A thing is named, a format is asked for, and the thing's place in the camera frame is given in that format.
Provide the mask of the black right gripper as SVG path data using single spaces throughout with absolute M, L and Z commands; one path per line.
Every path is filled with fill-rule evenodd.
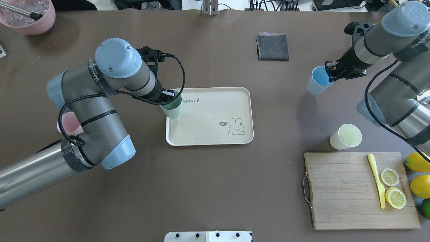
M 364 64 L 359 60 L 354 51 L 354 46 L 359 40 L 364 39 L 364 35 L 370 31 L 374 25 L 369 21 L 363 22 L 350 22 L 344 28 L 344 33 L 352 35 L 351 48 L 343 54 L 343 56 L 336 61 L 325 61 L 327 75 L 329 82 L 335 82 L 339 79 L 353 79 L 366 75 L 366 68 L 370 67 L 369 64 Z

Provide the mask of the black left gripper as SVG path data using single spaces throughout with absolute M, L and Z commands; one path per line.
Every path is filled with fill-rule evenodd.
M 146 84 L 136 91 L 136 95 L 146 100 L 155 102 L 158 106 L 164 106 L 172 102 L 171 98 L 176 95 L 173 89 L 164 89 L 160 81 L 157 79 L 158 63 L 165 61 L 166 57 L 163 56 L 160 50 L 149 48 L 145 46 L 137 49 L 141 55 L 142 61 L 149 69 L 149 78 Z

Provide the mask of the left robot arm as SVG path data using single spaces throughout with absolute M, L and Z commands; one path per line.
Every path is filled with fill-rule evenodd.
M 178 95 L 157 79 L 158 63 L 174 55 L 127 41 L 103 41 L 86 64 L 52 78 L 50 100 L 60 109 L 63 138 L 1 170 L 1 210 L 96 165 L 117 167 L 136 151 L 110 98 L 124 94 L 157 106 Z

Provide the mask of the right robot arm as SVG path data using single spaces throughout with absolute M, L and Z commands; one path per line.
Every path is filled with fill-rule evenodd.
M 429 7 L 407 1 L 386 14 L 336 61 L 326 61 L 329 82 L 364 76 L 392 54 L 399 65 L 364 99 L 357 111 L 429 155 L 429 109 L 418 97 L 429 89 Z

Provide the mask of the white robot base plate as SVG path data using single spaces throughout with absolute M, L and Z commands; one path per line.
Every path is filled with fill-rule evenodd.
M 186 231 L 168 232 L 165 242 L 252 242 L 252 232 L 239 231 Z

